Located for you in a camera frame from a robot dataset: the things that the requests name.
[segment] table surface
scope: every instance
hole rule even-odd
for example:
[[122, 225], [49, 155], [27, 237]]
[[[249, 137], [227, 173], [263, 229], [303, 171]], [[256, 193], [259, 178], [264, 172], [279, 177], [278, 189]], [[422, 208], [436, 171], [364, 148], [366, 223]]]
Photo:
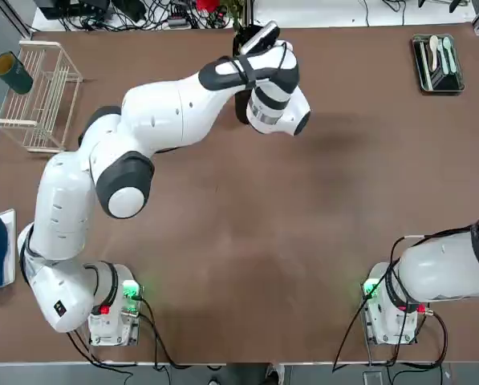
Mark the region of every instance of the table surface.
[[[410, 38], [450, 33], [462, 95], [420, 93]], [[91, 113], [130, 87], [191, 75], [231, 50], [227, 30], [45, 33], [85, 81], [69, 149]], [[479, 217], [479, 38], [469, 24], [283, 30], [294, 44], [313, 115], [299, 137], [259, 135], [228, 103], [199, 144], [156, 156], [150, 201], [118, 221], [96, 207], [82, 261], [130, 267], [146, 286], [179, 362], [330, 362], [359, 305], [359, 284], [392, 242]], [[47, 161], [0, 135], [0, 211], [33, 220]], [[479, 360], [479, 299], [434, 305], [451, 361]], [[433, 360], [427, 322], [400, 357]], [[153, 344], [108, 348], [102, 359], [151, 362]], [[375, 359], [387, 359], [378, 349]], [[365, 361], [358, 322], [344, 361]], [[74, 361], [19, 275], [0, 290], [0, 362]]]

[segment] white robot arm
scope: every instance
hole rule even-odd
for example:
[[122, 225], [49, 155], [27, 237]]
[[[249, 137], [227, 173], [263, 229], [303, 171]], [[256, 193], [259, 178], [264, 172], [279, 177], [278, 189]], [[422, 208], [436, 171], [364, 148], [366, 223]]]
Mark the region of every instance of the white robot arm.
[[[394, 273], [388, 273], [367, 300], [367, 322], [375, 343], [397, 344], [402, 326], [407, 338], [400, 343], [413, 341], [422, 304], [479, 297], [479, 221], [451, 232], [406, 249]], [[373, 267], [364, 284], [366, 294], [386, 271], [387, 262]]]
[[257, 54], [216, 60], [186, 79], [135, 87], [121, 107], [102, 107], [90, 118], [79, 150], [47, 163], [34, 225], [18, 237], [23, 275], [55, 330], [74, 330], [89, 317], [92, 343], [127, 343], [122, 294], [124, 282], [133, 281], [131, 272], [123, 265], [82, 266], [72, 259], [83, 250], [95, 200], [110, 217], [134, 217], [148, 201], [150, 158], [202, 140], [227, 100], [245, 89], [252, 90], [246, 108], [257, 131], [298, 135], [311, 113], [298, 83], [292, 46], [278, 43]]

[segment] wire rack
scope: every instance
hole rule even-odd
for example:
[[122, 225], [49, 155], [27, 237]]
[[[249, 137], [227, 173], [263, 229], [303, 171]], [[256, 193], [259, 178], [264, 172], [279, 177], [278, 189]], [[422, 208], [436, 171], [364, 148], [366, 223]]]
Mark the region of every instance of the wire rack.
[[0, 130], [29, 152], [61, 152], [83, 77], [57, 42], [20, 42], [19, 59], [31, 90], [11, 89], [0, 108]]

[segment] white spoon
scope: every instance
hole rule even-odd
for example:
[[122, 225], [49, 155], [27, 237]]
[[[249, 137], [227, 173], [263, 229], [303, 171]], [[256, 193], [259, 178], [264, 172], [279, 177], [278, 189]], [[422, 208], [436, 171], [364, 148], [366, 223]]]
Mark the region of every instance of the white spoon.
[[432, 72], [437, 69], [437, 48], [439, 47], [439, 38], [437, 38], [434, 34], [430, 36], [430, 41], [428, 42], [428, 46], [430, 47], [430, 51], [432, 52]]
[[457, 65], [455, 64], [455, 59], [453, 58], [451, 40], [449, 40], [448, 37], [443, 38], [442, 39], [442, 45], [444, 46], [445, 50], [448, 52], [449, 68], [451, 69], [451, 73], [456, 74], [457, 73]]
[[449, 75], [448, 62], [446, 61], [446, 55], [444, 54], [444, 48], [442, 47], [442, 40], [439, 40], [439, 52], [440, 52], [440, 67], [445, 75]]

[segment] green cup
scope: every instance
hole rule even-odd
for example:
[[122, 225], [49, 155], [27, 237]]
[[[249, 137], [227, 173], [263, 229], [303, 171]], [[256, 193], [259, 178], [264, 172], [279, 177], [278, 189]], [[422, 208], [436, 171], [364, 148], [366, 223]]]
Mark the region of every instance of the green cup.
[[32, 88], [32, 78], [11, 51], [0, 55], [0, 79], [20, 95], [26, 94]]

